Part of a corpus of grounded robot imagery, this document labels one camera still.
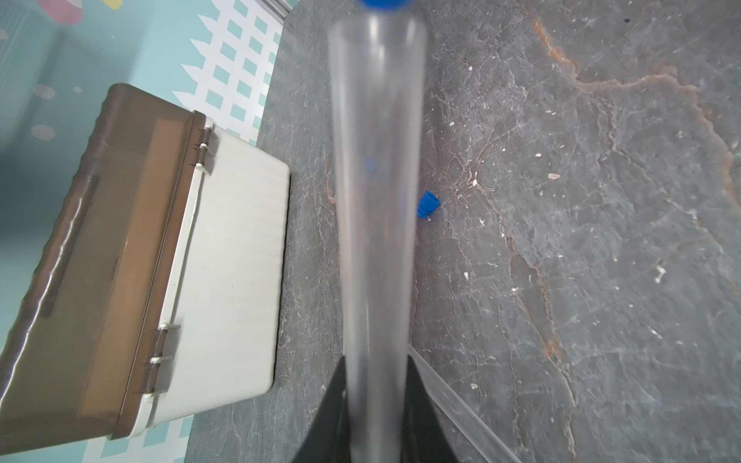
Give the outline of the clear test tube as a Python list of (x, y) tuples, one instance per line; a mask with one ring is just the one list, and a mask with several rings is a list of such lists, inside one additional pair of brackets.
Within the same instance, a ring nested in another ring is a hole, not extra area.
[(428, 29), (408, 6), (329, 31), (350, 454), (397, 462)]

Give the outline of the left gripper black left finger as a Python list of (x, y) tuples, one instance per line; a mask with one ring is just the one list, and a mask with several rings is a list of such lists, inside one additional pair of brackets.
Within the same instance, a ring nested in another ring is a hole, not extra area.
[(308, 433), (292, 463), (347, 463), (350, 455), (347, 411), (347, 368), (341, 358), (335, 368)]

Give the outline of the clear test tube diagonal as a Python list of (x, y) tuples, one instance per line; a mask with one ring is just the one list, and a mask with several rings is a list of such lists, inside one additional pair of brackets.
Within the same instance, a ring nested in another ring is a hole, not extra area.
[(412, 345), (408, 353), (432, 401), (487, 462), (522, 462)]

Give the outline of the blue stopper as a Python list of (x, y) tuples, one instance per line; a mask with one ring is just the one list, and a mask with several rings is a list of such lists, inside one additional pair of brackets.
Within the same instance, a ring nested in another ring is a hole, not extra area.
[(420, 219), (428, 219), (440, 207), (440, 200), (430, 191), (426, 191), (420, 198), (417, 206), (417, 216)]
[(411, 0), (360, 0), (360, 3), (372, 10), (397, 11), (407, 7)]

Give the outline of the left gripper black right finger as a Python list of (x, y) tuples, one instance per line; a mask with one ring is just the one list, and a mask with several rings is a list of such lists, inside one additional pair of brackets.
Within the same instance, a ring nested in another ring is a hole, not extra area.
[(403, 426), (401, 427), (401, 462), (456, 463), (430, 396), (411, 356), (407, 357)]

